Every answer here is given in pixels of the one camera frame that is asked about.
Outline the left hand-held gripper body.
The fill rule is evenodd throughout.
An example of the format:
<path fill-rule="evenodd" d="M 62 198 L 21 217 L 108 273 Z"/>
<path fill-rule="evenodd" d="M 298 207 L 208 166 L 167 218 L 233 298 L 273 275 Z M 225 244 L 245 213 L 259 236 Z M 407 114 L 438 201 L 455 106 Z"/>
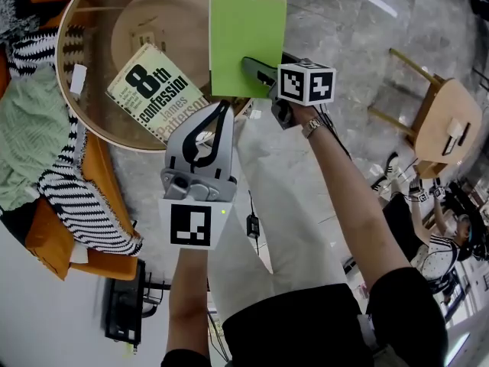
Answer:
<path fill-rule="evenodd" d="M 228 220 L 237 183 L 165 168 L 158 210 L 165 241 L 180 248 L 213 250 Z"/>

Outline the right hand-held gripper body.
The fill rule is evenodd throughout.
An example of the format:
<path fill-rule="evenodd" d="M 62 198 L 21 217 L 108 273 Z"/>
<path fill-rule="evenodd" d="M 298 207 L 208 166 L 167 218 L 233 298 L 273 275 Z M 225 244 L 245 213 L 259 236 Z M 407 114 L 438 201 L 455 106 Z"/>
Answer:
<path fill-rule="evenodd" d="M 333 102 L 337 69 L 283 53 L 277 79 L 270 88 L 271 111 L 282 129 L 297 125 L 291 104 L 323 106 Z"/>

